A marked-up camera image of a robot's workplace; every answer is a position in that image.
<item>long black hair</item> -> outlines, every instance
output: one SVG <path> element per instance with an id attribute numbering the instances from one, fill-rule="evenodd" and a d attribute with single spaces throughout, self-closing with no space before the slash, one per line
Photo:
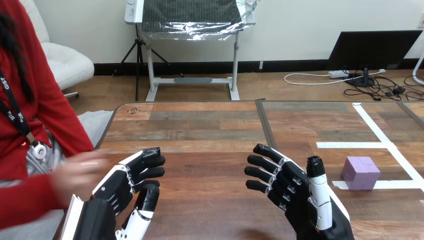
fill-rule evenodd
<path id="1" fill-rule="evenodd" d="M 13 57 L 23 93 L 26 96 L 26 100 L 32 103 L 34 101 L 34 94 L 25 79 L 24 58 L 20 54 L 21 47 L 14 37 L 14 34 L 17 33 L 15 22 L 10 17 L 0 13 L 0 48 L 3 48 Z"/>

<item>robotic hand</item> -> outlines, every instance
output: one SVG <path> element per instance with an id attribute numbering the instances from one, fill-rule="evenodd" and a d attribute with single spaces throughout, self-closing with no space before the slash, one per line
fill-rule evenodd
<path id="1" fill-rule="evenodd" d="M 305 173 L 294 161 L 271 147 L 258 144 L 247 162 L 248 189 L 261 191 L 285 211 L 297 240 L 354 240 L 349 215 L 327 184 L 323 161 L 318 156 L 307 159 Z"/>
<path id="2" fill-rule="evenodd" d="M 92 191 L 91 199 L 73 196 L 61 240 L 142 240 L 159 198 L 159 181 L 165 174 L 159 147 L 144 149 L 115 165 Z M 121 230 L 114 232 L 115 216 L 138 193 L 135 206 Z"/>

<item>black tripod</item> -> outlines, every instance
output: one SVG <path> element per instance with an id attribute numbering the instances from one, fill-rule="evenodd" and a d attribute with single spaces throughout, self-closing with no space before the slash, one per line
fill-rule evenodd
<path id="1" fill-rule="evenodd" d="M 120 68 L 122 69 L 122 64 L 125 62 L 125 60 L 127 60 L 128 56 L 130 55 L 130 53 L 133 51 L 133 49 L 136 47 L 137 45 L 137 69 L 136 69 L 136 77 L 135 77 L 135 101 L 138 102 L 139 101 L 139 78 L 140 78 L 140 64 L 141 66 L 143 66 L 143 53 L 142 53 L 142 45 L 146 45 L 145 41 L 139 39 L 139 29 L 137 27 L 137 24 L 135 25 L 135 33 L 137 34 L 137 38 L 135 39 L 134 44 L 132 45 L 132 47 L 129 49 L 129 51 L 126 53 L 125 57 L 122 59 L 122 61 L 120 62 Z M 170 65 L 170 63 L 165 60 L 165 58 L 163 58 L 161 55 L 159 55 L 159 53 L 157 53 L 155 50 L 151 50 L 152 53 L 154 53 L 156 56 L 158 56 L 167 66 Z"/>

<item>white office chair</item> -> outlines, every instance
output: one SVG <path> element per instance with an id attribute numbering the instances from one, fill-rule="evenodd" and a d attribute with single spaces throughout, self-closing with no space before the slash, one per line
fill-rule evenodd
<path id="1" fill-rule="evenodd" d="M 93 62 L 78 51 L 67 46 L 51 43 L 46 25 L 33 0 L 20 0 L 35 28 L 48 65 L 60 89 L 66 89 L 77 83 L 84 82 L 94 75 Z M 78 92 L 65 94 L 67 98 L 78 96 Z"/>

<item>monitor stand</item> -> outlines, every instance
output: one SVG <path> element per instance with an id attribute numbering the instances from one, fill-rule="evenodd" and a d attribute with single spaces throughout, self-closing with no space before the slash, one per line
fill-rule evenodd
<path id="1" fill-rule="evenodd" d="M 347 80 L 346 83 L 360 88 L 367 88 L 374 86 L 375 82 L 374 79 L 372 79 L 368 74 L 368 68 L 363 69 L 363 75 L 360 74 L 349 74 L 349 77 L 345 77 L 344 79 L 351 79 L 356 78 L 353 80 Z"/>

